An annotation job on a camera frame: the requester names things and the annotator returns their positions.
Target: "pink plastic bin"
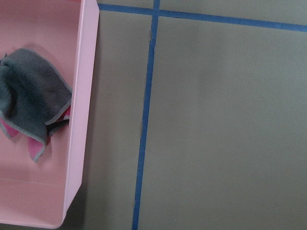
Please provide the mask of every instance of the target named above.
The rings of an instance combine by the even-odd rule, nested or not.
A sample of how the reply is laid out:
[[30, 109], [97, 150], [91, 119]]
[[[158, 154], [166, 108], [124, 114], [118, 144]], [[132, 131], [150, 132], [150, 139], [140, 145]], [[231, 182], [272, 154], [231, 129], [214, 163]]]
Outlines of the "pink plastic bin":
[[0, 132], [0, 222], [57, 228], [82, 180], [99, 9], [96, 0], [1, 0], [0, 59], [26, 47], [73, 88], [71, 121], [34, 163], [27, 138]]

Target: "gray floor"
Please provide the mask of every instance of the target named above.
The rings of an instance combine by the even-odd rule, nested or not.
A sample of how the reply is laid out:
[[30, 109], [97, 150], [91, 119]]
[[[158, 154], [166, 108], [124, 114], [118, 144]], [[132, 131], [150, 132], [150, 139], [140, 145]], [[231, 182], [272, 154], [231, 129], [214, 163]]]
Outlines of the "gray floor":
[[[161, 9], [307, 24], [302, 0]], [[100, 12], [83, 184], [60, 230], [131, 229], [150, 28], [151, 16]], [[159, 18], [139, 230], [307, 229], [306, 40]]]

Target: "gray and pink cloth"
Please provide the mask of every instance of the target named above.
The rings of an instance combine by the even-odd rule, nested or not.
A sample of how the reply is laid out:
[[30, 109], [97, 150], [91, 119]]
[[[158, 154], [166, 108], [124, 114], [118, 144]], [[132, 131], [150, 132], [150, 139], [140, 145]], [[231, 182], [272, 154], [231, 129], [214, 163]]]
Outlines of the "gray and pink cloth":
[[9, 138], [27, 135], [37, 162], [48, 137], [69, 122], [71, 93], [49, 61], [33, 50], [17, 49], [0, 60], [0, 128]]

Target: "blue tape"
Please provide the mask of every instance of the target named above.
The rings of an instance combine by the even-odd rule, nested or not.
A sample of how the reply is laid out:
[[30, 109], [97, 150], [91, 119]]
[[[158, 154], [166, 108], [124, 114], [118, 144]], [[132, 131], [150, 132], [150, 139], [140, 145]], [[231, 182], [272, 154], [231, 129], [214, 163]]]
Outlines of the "blue tape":
[[150, 98], [151, 98], [153, 70], [154, 70], [154, 49], [155, 49], [155, 44], [156, 44], [156, 39], [157, 39], [160, 0], [154, 0], [153, 4], [154, 4], [153, 5], [153, 17], [152, 17], [152, 27], [151, 27], [152, 38], [149, 44], [149, 52], [148, 52], [146, 86], [145, 86], [145, 95], [144, 95], [144, 108], [143, 108], [143, 117], [142, 117], [142, 134], [141, 134], [141, 139], [140, 139], [138, 170], [137, 170], [136, 186], [135, 186], [135, 197], [134, 197], [135, 203], [134, 203], [134, 209], [133, 209], [132, 230], [138, 230], [138, 226], [139, 226], [139, 215], [140, 215], [142, 181], [143, 181], [145, 150], [146, 150], [146, 140], [147, 140], [148, 117], [149, 117]]
[[136, 13], [136, 14], [145, 14], [152, 15], [153, 10], [148, 8], [132, 7], [132, 6], [118, 6], [118, 5], [109, 5], [109, 4], [98, 4], [98, 7], [101, 11], [113, 11], [113, 12], [123, 12], [123, 13]]
[[187, 12], [160, 10], [159, 16], [170, 17], [170, 18], [191, 19], [191, 20], [207, 21], [207, 22], [215, 22], [215, 23], [228, 23], [228, 24], [248, 25], [248, 26], [281, 29], [281, 30], [307, 32], [306, 25], [276, 23], [276, 22], [269, 22], [269, 21], [262, 21], [262, 20], [224, 17], [224, 16], [215, 16], [215, 15], [199, 14], [199, 13], [187, 13]]

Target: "pink cloth underside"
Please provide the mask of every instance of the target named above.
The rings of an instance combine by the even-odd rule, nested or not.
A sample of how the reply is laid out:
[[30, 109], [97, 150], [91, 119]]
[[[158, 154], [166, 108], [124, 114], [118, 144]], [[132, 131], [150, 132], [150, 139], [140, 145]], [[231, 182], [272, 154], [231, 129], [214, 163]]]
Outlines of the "pink cloth underside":
[[[57, 121], [62, 121], [62, 120], [68, 120], [71, 115], [71, 107], [68, 107], [68, 109], [61, 115], [61, 117]], [[1, 118], [0, 122], [2, 123], [3, 127], [6, 130], [6, 133], [9, 137], [14, 137], [16, 136], [19, 131], [16, 129], [10, 127], [8, 124], [6, 124]], [[30, 154], [30, 157], [34, 159], [38, 153], [42, 151], [42, 148], [44, 147], [43, 143], [28, 137], [28, 151]]]

